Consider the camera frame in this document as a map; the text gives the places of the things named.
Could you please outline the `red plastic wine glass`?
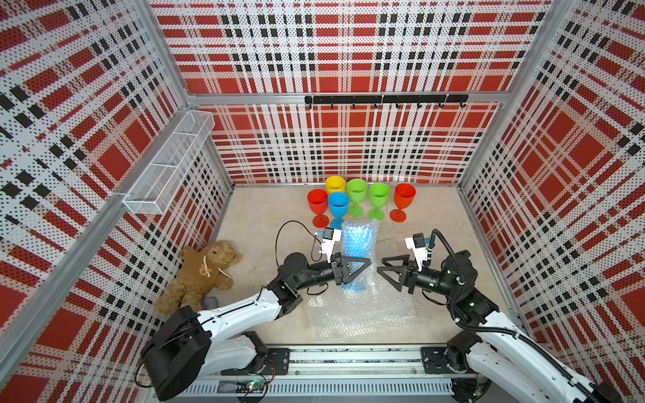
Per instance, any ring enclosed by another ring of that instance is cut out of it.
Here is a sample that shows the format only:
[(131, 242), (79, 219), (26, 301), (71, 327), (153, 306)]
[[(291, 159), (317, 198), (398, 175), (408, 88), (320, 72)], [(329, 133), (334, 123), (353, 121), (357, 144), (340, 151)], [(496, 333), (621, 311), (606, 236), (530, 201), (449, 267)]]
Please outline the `red plastic wine glass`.
[(401, 183), (396, 186), (394, 203), (396, 209), (390, 211), (390, 218), (393, 222), (403, 223), (406, 221), (405, 209), (413, 203), (417, 194), (416, 188), (408, 183)]

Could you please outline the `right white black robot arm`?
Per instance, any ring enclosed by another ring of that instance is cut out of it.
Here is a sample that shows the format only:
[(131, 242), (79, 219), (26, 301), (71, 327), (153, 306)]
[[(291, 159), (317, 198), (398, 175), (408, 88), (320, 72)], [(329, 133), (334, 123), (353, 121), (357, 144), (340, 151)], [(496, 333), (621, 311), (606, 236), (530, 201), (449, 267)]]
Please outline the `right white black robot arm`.
[(407, 255), (384, 258), (378, 273), (397, 290), (434, 292), (447, 300), (461, 328), (454, 338), (455, 369), (465, 365), (520, 402), (620, 402), (606, 382), (595, 383), (560, 362), (517, 327), (475, 287), (477, 270), (467, 251), (448, 257), (440, 270)]

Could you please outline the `red glass bundle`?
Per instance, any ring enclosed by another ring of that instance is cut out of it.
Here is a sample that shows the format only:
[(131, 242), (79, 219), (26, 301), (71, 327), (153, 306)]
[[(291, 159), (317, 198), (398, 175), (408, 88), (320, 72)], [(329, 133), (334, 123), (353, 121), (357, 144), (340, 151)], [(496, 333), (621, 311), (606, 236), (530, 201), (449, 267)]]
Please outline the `red glass bundle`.
[(315, 189), (307, 194), (307, 202), (315, 217), (312, 224), (316, 228), (329, 226), (329, 218), (325, 215), (328, 209), (328, 194), (324, 189)]

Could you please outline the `black wall hook rail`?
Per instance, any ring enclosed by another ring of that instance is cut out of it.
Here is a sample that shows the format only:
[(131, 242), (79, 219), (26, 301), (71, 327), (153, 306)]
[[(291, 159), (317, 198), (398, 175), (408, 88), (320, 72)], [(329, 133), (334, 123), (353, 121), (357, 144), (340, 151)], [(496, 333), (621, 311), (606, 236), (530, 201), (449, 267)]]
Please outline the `black wall hook rail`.
[(381, 104), (437, 104), (456, 103), (460, 106), (469, 100), (468, 94), (430, 94), (430, 95), (364, 95), (364, 96), (305, 96), (306, 105), (381, 105)]

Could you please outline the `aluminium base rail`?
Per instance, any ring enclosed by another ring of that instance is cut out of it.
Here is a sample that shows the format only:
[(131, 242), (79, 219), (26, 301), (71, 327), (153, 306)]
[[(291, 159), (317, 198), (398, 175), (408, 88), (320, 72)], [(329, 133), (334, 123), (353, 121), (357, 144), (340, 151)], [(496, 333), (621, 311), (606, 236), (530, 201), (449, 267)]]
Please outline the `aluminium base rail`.
[(271, 398), (448, 396), (476, 402), (495, 383), (521, 402), (559, 402), (487, 344), (458, 358), (444, 344), (273, 346), (260, 374), (241, 369), (202, 375), (180, 398), (267, 402)]

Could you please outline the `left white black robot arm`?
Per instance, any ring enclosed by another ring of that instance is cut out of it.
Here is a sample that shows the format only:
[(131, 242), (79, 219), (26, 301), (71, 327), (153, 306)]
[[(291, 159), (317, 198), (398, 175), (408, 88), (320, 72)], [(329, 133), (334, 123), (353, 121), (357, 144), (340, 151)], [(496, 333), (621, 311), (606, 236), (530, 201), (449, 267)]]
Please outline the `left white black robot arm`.
[(300, 290), (329, 282), (349, 284), (370, 266), (368, 258), (341, 253), (315, 264), (292, 253), (279, 266), (276, 278), (252, 297), (213, 310), (178, 309), (140, 355), (158, 400), (176, 397), (201, 376), (230, 369), (260, 373), (268, 349), (255, 326), (293, 312), (302, 302)]

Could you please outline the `yellow plastic wine glass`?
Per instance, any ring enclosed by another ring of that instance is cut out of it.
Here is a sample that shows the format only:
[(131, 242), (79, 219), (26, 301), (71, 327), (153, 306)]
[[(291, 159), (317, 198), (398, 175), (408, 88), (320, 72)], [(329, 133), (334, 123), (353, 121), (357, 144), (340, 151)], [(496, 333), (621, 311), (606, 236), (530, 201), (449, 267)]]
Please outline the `yellow plastic wine glass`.
[(345, 193), (346, 181), (341, 176), (329, 176), (325, 181), (326, 192), (329, 195), (334, 193)]

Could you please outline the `light blue glass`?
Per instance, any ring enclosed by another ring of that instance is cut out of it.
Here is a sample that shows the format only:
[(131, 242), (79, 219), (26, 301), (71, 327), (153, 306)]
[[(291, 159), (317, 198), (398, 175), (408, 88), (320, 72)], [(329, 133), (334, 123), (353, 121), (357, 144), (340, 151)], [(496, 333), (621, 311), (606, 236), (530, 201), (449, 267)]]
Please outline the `light blue glass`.
[(329, 194), (328, 197), (329, 211), (334, 219), (330, 222), (330, 227), (341, 230), (344, 217), (349, 211), (349, 197), (342, 192)]

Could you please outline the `green glass bundle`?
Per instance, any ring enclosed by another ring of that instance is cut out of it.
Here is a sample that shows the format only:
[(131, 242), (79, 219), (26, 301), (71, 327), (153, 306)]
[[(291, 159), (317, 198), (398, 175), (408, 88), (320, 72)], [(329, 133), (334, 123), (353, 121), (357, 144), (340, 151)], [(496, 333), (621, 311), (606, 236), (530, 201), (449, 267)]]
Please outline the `green glass bundle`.
[(368, 218), (370, 220), (376, 219), (383, 221), (385, 219), (383, 208), (388, 203), (390, 193), (391, 189), (385, 183), (379, 182), (371, 185), (369, 189), (369, 200), (372, 208), (368, 211)]

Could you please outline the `brown teddy bear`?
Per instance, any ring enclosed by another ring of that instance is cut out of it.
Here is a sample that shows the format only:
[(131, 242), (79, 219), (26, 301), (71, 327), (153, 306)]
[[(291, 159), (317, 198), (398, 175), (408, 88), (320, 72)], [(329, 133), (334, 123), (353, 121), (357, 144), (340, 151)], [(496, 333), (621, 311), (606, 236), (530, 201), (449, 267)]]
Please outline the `brown teddy bear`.
[(242, 255), (227, 241), (217, 241), (201, 251), (186, 247), (180, 253), (183, 265), (176, 279), (157, 299), (156, 312), (169, 316), (182, 307), (193, 312), (204, 310), (203, 300), (213, 289), (228, 290), (233, 277), (227, 270), (240, 262)]

